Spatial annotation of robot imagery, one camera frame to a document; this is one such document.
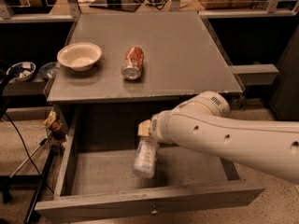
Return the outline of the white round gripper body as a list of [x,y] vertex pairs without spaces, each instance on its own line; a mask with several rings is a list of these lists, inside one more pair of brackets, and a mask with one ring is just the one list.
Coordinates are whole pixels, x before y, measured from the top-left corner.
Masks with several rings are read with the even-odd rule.
[[168,135],[169,111],[163,111],[155,114],[150,119],[150,134],[159,143],[171,144],[172,141]]

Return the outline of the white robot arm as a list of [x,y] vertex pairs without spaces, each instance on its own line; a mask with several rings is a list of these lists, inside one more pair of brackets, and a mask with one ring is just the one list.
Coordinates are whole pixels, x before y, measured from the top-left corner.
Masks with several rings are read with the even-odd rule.
[[205,91],[141,122],[138,134],[299,184],[299,123],[231,119],[229,114],[220,94]]

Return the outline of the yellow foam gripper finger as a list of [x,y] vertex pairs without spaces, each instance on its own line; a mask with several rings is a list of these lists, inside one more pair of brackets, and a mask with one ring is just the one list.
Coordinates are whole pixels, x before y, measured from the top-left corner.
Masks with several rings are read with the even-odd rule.
[[144,120],[138,125],[138,136],[150,136],[150,120]]

